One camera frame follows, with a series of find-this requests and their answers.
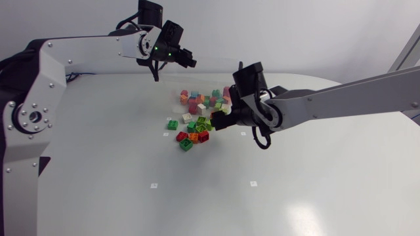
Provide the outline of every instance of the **white tabletop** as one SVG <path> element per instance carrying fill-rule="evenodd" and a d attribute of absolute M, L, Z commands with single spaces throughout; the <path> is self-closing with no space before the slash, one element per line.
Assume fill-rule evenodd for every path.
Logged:
<path fill-rule="evenodd" d="M 94 75 L 68 85 L 39 177 L 38 235 L 419 234 L 420 128 L 401 113 L 309 121 L 273 134 L 266 151 L 250 127 L 234 126 L 185 152 L 175 140 L 185 125 L 165 128 L 167 117 L 180 119 L 173 91 L 233 79 L 161 80 Z M 336 85 L 304 75 L 266 80 Z"/>

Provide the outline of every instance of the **white wall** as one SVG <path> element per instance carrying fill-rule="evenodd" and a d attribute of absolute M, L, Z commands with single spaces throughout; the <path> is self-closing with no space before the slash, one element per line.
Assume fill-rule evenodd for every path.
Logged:
<path fill-rule="evenodd" d="M 386 73 L 420 23 L 419 0 L 156 2 L 164 7 L 164 20 L 184 28 L 181 46 L 196 58 L 235 58 L 245 65 L 262 61 L 266 72 L 338 82 Z M 31 39 L 106 35 L 135 13 L 137 4 L 137 0 L 1 0 L 0 58 L 22 50 Z M 210 70 L 225 71 L 223 62 Z M 113 63 L 127 73 L 139 70 L 132 60 Z M 209 70 L 198 64 L 196 70 L 168 69 Z"/>

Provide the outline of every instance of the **green block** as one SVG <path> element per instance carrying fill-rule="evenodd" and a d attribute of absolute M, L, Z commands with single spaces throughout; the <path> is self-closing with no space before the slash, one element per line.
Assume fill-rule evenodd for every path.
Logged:
<path fill-rule="evenodd" d="M 198 117 L 197 122 L 196 122 L 197 126 L 200 126 L 200 125 L 205 126 L 205 121 L 206 120 L 207 120 L 207 118 L 205 118 L 205 117 Z"/>
<path fill-rule="evenodd" d="M 205 127 L 207 128 L 208 131 L 213 130 L 213 127 L 211 126 L 211 122 L 209 119 L 205 122 Z"/>
<path fill-rule="evenodd" d="M 178 121 L 169 121 L 168 129 L 169 130 L 176 130 L 178 128 Z"/>
<path fill-rule="evenodd" d="M 196 131 L 196 123 L 194 121 L 189 122 L 186 129 L 188 130 L 188 132 L 195 132 Z"/>
<path fill-rule="evenodd" d="M 184 150 L 188 151 L 192 148 L 192 141 L 188 138 L 183 139 L 181 142 L 179 142 L 179 146 Z"/>
<path fill-rule="evenodd" d="M 196 127 L 196 131 L 197 133 L 201 133 L 203 131 L 207 130 L 206 127 L 204 125 L 200 125 Z"/>

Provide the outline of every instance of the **orange block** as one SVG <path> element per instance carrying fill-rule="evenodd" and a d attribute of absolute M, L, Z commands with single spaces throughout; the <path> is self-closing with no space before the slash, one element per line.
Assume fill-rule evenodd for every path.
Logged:
<path fill-rule="evenodd" d="M 179 96 L 179 102 L 181 102 L 182 105 L 186 105 L 188 103 L 188 97 L 182 94 Z"/>
<path fill-rule="evenodd" d="M 198 144 L 198 133 L 190 133 L 189 139 L 193 144 Z"/>

